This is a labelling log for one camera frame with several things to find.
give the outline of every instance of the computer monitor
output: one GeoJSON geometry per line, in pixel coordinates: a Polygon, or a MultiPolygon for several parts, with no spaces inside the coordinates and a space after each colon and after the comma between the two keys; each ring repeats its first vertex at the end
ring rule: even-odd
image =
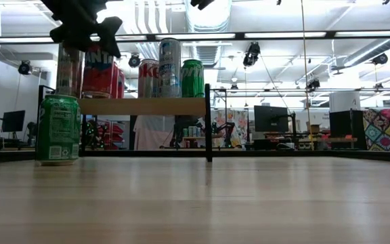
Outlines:
{"type": "Polygon", "coordinates": [[[24,130],[25,110],[4,113],[3,132],[17,132],[24,130]]]}
{"type": "Polygon", "coordinates": [[[287,132],[287,108],[272,106],[254,106],[255,131],[287,132]]]}

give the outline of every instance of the wooden table surface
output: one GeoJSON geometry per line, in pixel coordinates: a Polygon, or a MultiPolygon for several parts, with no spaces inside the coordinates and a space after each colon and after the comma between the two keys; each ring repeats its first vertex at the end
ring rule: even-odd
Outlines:
{"type": "Polygon", "coordinates": [[[85,158],[0,164],[0,243],[386,243],[390,163],[85,158]]]}

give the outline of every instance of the shelf plank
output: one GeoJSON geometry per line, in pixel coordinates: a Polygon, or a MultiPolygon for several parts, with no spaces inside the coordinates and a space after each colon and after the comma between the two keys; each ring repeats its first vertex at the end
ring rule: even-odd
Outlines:
{"type": "Polygon", "coordinates": [[[83,115],[200,115],[204,98],[80,99],[83,115]]]}

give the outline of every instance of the green soda can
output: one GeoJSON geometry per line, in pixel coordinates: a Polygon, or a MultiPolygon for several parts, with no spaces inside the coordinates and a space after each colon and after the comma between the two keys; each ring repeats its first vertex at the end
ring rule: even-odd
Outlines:
{"type": "Polygon", "coordinates": [[[81,109],[75,97],[48,95],[40,105],[37,160],[72,165],[79,157],[81,109]]]}
{"type": "Polygon", "coordinates": [[[186,60],[181,68],[182,98],[204,97],[204,66],[200,60],[186,60]]]}

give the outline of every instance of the ceiling duct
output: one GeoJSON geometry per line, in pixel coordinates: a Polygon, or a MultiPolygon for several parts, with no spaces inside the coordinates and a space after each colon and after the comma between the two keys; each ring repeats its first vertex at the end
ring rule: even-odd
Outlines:
{"type": "MultiPolygon", "coordinates": [[[[216,0],[200,11],[185,0],[186,21],[190,33],[223,33],[228,31],[231,14],[231,0],[216,0]]],[[[222,46],[191,47],[192,57],[200,60],[204,67],[211,68],[219,61],[222,46]]]]}
{"type": "Polygon", "coordinates": [[[361,64],[365,61],[368,61],[370,59],[373,59],[383,54],[385,51],[389,49],[390,49],[390,39],[387,40],[379,39],[373,41],[372,43],[362,48],[361,50],[346,57],[342,61],[343,67],[338,67],[338,68],[349,68],[352,66],[356,66],[358,64],[361,64]]]}

